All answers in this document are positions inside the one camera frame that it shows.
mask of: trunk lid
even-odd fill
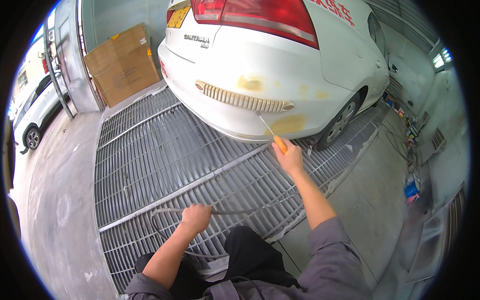
[[[165,42],[173,53],[198,62],[211,48],[221,25],[198,24],[193,17],[189,0],[174,0],[168,11],[175,12],[167,24]]]

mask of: hand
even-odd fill
[[[272,143],[272,147],[273,150],[275,150],[276,158],[283,170],[293,178],[304,172],[301,148],[295,146],[287,139],[281,139],[285,146],[287,146],[287,152],[285,154],[283,154],[282,150],[280,150],[276,143]]]
[[[192,204],[183,210],[180,224],[197,235],[208,227],[211,211],[212,207],[209,205]]]

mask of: black pants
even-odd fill
[[[261,280],[285,287],[295,285],[297,280],[283,266],[282,253],[264,241],[246,226],[234,227],[225,240],[225,251],[230,255],[225,278],[230,280],[243,276],[250,280]],[[136,271],[142,272],[153,253],[140,256],[135,262]],[[180,263],[177,277],[170,288],[174,299],[197,299],[210,286],[220,282],[207,282],[186,260]]]

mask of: rear wheel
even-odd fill
[[[348,122],[357,113],[360,108],[360,95],[356,93],[352,98],[343,106],[339,113],[330,121],[325,130],[325,134],[318,141],[316,147],[317,150],[324,150],[330,147],[343,132]]]
[[[40,141],[42,140],[42,135],[38,128],[30,128],[26,136],[26,144],[29,149],[35,150],[38,148]]]

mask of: car door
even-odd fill
[[[368,30],[370,32],[370,37],[376,43],[380,54],[377,57],[376,61],[376,72],[374,73],[374,83],[372,85],[372,97],[370,98],[371,102],[375,102],[380,98],[385,91],[388,82],[389,82],[389,73],[388,73],[388,49],[387,43],[385,40],[385,35],[380,26],[380,23],[377,20],[377,17],[370,13],[368,16]]]
[[[50,75],[45,76],[36,89],[38,98],[31,106],[32,118],[40,126],[58,101],[57,92],[53,87]]]

